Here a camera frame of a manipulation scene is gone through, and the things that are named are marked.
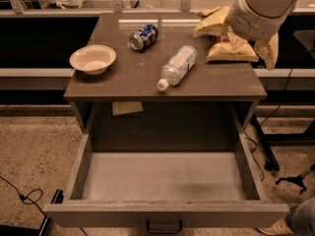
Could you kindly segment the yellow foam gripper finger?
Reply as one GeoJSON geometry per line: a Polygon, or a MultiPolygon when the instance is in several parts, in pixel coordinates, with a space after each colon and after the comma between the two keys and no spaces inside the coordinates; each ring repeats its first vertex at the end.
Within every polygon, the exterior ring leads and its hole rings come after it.
{"type": "Polygon", "coordinates": [[[268,70],[273,70],[279,57],[279,35],[276,33],[269,39],[258,40],[254,44],[256,54],[265,62],[268,70]]]}
{"type": "Polygon", "coordinates": [[[202,20],[196,25],[193,35],[198,37],[206,34],[213,36],[225,34],[228,28],[228,13],[228,6],[216,6],[197,12],[202,20]]]}

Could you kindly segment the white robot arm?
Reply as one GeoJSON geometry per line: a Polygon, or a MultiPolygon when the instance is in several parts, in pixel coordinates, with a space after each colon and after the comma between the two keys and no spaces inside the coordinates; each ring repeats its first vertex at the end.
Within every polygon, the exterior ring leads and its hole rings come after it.
{"type": "Polygon", "coordinates": [[[193,35],[212,39],[208,62],[263,60],[273,70],[279,57],[279,29],[297,1],[235,0],[232,6],[202,10],[193,35]]]}

